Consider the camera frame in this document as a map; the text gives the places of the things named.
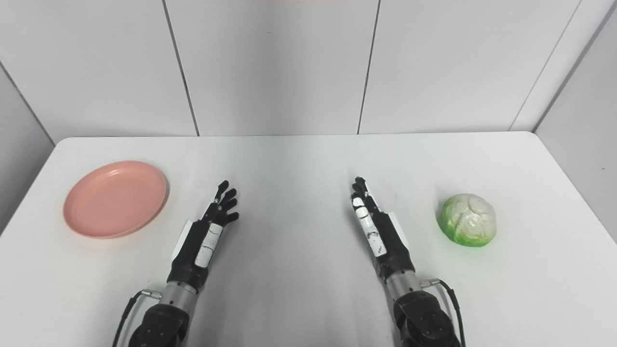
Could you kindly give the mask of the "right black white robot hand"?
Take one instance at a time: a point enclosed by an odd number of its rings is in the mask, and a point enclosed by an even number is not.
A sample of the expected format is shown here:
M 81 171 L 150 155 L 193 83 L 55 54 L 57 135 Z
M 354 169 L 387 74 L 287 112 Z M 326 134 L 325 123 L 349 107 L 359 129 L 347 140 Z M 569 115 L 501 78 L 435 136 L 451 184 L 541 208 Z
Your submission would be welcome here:
M 377 204 L 366 180 L 357 176 L 350 196 L 353 212 L 375 259 L 377 276 L 387 281 L 392 275 L 415 272 L 403 235 L 394 218 Z

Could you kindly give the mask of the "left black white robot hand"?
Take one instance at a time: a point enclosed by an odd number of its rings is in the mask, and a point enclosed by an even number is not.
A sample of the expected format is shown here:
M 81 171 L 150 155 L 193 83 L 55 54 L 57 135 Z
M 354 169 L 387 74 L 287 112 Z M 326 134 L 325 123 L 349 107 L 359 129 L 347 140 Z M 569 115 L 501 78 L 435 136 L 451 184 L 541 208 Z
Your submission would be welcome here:
M 224 180 L 217 187 L 201 219 L 190 223 L 181 248 L 174 257 L 168 283 L 188 285 L 199 293 L 209 276 L 209 264 L 228 224 L 239 219 L 238 212 L 231 212 L 237 204 L 237 190 Z

